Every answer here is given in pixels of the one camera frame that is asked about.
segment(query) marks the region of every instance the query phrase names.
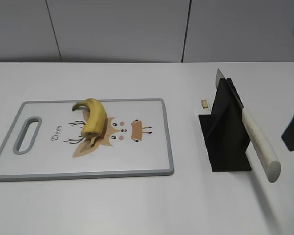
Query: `banana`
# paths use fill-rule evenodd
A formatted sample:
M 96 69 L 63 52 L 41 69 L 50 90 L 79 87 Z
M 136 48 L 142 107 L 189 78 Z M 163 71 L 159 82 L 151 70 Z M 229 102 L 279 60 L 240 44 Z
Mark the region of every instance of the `banana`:
M 78 107 L 86 107 L 90 111 L 89 118 L 82 129 L 81 135 L 91 139 L 91 145 L 93 145 L 95 139 L 103 133 L 107 113 L 100 101 L 92 98 L 76 103 L 73 105 L 72 110 L 75 111 Z

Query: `small cork piece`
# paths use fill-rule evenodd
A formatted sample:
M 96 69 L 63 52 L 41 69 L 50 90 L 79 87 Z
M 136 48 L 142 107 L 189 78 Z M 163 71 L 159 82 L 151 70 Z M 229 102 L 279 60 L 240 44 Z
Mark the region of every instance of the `small cork piece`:
M 201 105 L 203 109 L 208 109 L 208 104 L 206 99 L 201 100 Z

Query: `gray wall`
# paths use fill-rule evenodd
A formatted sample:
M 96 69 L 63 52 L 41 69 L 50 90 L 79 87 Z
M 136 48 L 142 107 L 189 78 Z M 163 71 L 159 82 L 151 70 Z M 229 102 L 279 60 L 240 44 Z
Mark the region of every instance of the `gray wall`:
M 45 0 L 0 0 L 0 61 L 60 61 Z
M 65 62 L 181 62 L 188 0 L 48 0 Z
M 294 61 L 294 0 L 193 0 L 184 62 Z
M 189 2 L 0 0 L 0 61 L 180 62 Z M 294 0 L 193 0 L 183 61 L 294 61 L 293 24 Z

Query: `deer ear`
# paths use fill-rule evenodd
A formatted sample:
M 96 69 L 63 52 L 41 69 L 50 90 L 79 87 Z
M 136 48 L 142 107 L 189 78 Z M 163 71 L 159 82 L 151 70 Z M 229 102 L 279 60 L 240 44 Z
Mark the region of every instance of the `deer ear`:
M 84 156 L 86 154 L 89 154 L 89 153 L 95 151 L 99 145 L 100 145 L 100 142 L 96 141 L 94 146 L 91 147 L 91 141 L 85 140 L 78 145 L 77 149 L 73 153 L 73 157 L 78 158 L 78 157 Z
M 87 122 L 88 119 L 89 119 L 89 111 L 88 110 L 84 110 L 83 111 L 83 116 L 84 116 L 85 121 Z

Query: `white knife handle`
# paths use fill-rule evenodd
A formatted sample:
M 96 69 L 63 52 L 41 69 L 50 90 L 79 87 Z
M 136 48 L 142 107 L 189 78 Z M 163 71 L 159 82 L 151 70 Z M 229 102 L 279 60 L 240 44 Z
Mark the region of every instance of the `white knife handle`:
M 246 108 L 243 108 L 242 110 L 242 122 L 256 150 L 269 182 L 274 183 L 280 176 L 281 163 L 279 162 L 267 137 Z

